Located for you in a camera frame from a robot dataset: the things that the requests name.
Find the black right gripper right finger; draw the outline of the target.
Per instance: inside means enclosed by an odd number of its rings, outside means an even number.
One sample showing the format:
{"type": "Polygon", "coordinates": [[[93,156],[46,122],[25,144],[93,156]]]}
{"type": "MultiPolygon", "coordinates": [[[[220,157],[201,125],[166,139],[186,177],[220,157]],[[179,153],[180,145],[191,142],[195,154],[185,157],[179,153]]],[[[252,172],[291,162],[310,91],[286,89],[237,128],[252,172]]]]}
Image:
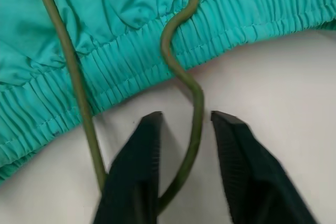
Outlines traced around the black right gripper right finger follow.
{"type": "Polygon", "coordinates": [[[236,116],[211,112],[233,224],[318,224],[280,162],[236,116]]]}

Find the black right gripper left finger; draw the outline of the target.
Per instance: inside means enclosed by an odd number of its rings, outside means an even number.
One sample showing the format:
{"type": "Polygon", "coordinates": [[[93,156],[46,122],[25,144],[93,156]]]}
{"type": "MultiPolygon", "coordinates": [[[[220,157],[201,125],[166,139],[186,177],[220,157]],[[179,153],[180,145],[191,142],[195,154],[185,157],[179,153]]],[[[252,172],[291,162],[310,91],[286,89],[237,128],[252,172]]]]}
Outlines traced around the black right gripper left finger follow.
{"type": "Polygon", "coordinates": [[[158,224],[163,113],[141,118],[112,162],[93,224],[158,224]]]}

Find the olive green drawstring cord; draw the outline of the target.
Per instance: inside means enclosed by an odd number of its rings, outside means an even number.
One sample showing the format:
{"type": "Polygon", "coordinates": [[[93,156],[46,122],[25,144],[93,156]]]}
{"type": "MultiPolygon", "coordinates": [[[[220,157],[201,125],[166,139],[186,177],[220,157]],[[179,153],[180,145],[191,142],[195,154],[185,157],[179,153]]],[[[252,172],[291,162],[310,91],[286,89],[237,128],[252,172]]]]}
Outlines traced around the olive green drawstring cord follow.
{"type": "MultiPolygon", "coordinates": [[[[82,124],[89,145],[96,179],[99,189],[103,189],[107,173],[104,168],[98,139],[93,124],[92,114],[89,108],[86,91],[83,86],[80,69],[76,59],[75,49],[72,45],[68,31],[60,17],[54,0],[42,0],[45,9],[56,29],[63,53],[66,58],[67,68],[70,74],[71,84],[75,93],[77,106],[82,117],[82,124]]],[[[170,43],[177,28],[189,20],[196,12],[199,0],[188,0],[187,5],[174,15],[164,26],[160,37],[160,51],[169,70],[190,90],[193,102],[193,117],[191,134],[188,148],[184,159],[168,188],[158,199],[157,215],[160,215],[179,193],[188,179],[196,157],[198,155],[201,135],[203,129],[203,118],[205,109],[204,91],[194,77],[186,72],[178,60],[173,56],[170,43]]]]}

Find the teal elastic-waist shorts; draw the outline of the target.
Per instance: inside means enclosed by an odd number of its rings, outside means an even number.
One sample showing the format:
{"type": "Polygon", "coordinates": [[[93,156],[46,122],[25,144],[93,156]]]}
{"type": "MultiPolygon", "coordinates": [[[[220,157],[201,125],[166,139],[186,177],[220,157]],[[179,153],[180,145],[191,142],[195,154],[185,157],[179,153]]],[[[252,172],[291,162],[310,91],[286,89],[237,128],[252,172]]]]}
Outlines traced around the teal elastic-waist shorts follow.
{"type": "MultiPolygon", "coordinates": [[[[171,77],[160,53],[188,0],[55,0],[93,114],[171,77]]],[[[199,0],[172,50],[185,69],[243,44],[336,30],[336,0],[199,0]]],[[[57,33],[42,0],[0,0],[0,185],[81,123],[57,33]]]]}

